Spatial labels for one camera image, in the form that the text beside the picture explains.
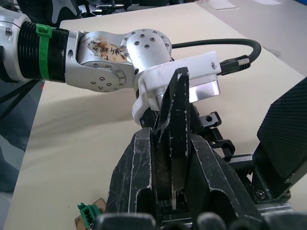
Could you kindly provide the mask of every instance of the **black cable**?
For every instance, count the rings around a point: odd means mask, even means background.
[[[261,53],[261,45],[249,39],[241,39],[241,38],[227,38],[227,39],[212,39],[212,40],[200,40],[194,42],[184,42],[179,44],[173,44],[172,48],[184,48],[190,46],[203,46],[203,45],[244,45],[250,46],[253,48],[253,51],[250,55],[243,55],[240,57],[236,57],[233,59],[225,60],[220,63],[221,72],[218,75],[226,75],[229,73],[238,72],[250,67],[250,64],[258,58]]]
[[[0,97],[0,104],[9,100],[9,99],[11,99],[12,97],[18,95],[19,93],[25,91],[29,87],[36,85],[36,83],[38,83],[38,82],[39,82],[39,80],[31,80],[31,81],[27,82],[26,84],[22,85],[21,87],[19,87],[18,89],[8,93],[7,95]]]
[[[15,108],[15,106],[27,95],[27,93],[30,92],[30,90],[35,86],[35,84],[29,86],[28,88],[26,88],[23,92],[21,92],[15,99],[14,101],[12,101],[11,104],[9,104],[8,107],[6,107],[6,109],[4,110],[4,112],[0,115],[0,122],[2,121],[3,118],[5,118],[5,116],[7,114],[10,113],[10,111],[12,111],[13,108]]]
[[[244,45],[250,46],[253,48],[253,52],[248,55],[249,62],[252,63],[254,60],[258,58],[261,52],[261,45],[250,39],[242,39],[242,38],[226,38],[226,39],[211,39],[211,40],[200,40],[194,42],[184,42],[179,44],[173,44],[172,49],[184,48],[190,46],[203,46],[203,45]]]

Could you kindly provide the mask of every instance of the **white table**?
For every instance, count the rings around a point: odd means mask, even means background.
[[[111,33],[153,28],[173,44],[243,37],[195,3],[65,21],[61,27]],[[173,50],[173,58],[211,50],[221,60],[251,51],[245,46],[201,46]],[[270,104],[301,79],[263,50],[250,69],[219,77],[221,95],[196,106],[201,115],[218,111],[223,121],[219,129],[233,141],[236,154],[251,153]],[[101,94],[47,82],[4,229],[74,230],[77,204],[106,200],[113,169],[140,129],[131,116],[134,101],[133,90]]]

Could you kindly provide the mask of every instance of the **handwritten label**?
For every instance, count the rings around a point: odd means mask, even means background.
[[[101,59],[106,61],[120,63],[127,61],[127,58],[123,55],[124,49],[106,41],[102,41],[101,37],[90,40],[87,47],[92,50],[95,56],[100,56]]]

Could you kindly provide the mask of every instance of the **green cable tie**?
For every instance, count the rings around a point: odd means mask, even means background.
[[[52,27],[36,24],[36,33],[39,36],[39,71],[44,80],[49,81],[48,72],[48,45],[52,37]]]

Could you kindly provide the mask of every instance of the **green connector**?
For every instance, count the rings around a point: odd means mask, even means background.
[[[81,217],[84,219],[87,228],[89,228],[90,225],[94,223],[95,218],[101,214],[97,205],[85,205],[81,203],[78,205],[78,209],[80,210]]]

